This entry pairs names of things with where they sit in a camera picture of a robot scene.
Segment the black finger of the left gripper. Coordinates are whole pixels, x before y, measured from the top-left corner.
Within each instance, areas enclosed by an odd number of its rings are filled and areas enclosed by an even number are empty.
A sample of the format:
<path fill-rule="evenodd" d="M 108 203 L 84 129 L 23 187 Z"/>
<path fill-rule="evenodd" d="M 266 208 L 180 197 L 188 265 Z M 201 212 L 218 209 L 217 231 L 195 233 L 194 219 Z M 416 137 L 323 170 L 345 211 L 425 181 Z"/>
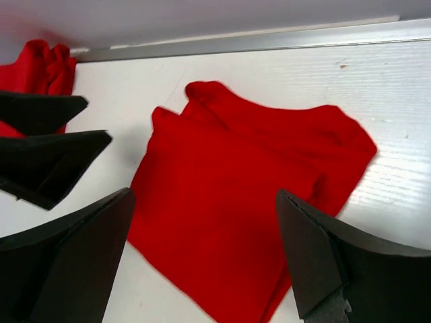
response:
<path fill-rule="evenodd" d="M 102 130 L 1 138 L 1 190 L 45 210 L 57 206 L 111 143 Z"/>

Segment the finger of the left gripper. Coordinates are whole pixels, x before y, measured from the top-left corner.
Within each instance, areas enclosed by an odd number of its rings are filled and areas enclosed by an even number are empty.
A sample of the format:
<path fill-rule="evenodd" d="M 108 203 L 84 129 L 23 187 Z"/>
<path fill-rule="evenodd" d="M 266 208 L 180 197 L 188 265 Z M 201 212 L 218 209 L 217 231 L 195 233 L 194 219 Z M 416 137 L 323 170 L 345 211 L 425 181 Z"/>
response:
<path fill-rule="evenodd" d="M 81 96 L 1 92 L 1 134 L 64 133 L 66 124 L 87 106 L 88 101 Z"/>

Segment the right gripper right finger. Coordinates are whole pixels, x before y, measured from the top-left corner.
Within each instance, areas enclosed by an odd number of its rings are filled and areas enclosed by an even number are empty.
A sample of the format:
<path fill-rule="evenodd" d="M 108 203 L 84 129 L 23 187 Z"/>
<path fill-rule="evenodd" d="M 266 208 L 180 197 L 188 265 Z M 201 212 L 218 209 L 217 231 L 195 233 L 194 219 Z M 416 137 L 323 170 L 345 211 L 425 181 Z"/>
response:
<path fill-rule="evenodd" d="M 429 322 L 430 251 L 366 233 L 290 192 L 275 199 L 305 322 Z"/>

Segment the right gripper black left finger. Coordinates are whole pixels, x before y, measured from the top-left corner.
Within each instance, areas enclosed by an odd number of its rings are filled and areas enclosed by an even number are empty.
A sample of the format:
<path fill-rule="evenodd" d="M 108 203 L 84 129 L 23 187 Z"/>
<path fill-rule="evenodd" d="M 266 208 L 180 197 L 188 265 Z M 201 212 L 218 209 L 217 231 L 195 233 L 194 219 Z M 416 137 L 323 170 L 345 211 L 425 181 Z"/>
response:
<path fill-rule="evenodd" d="M 83 209 L 1 238 L 2 322 L 101 322 L 131 225 L 120 189 Z"/>

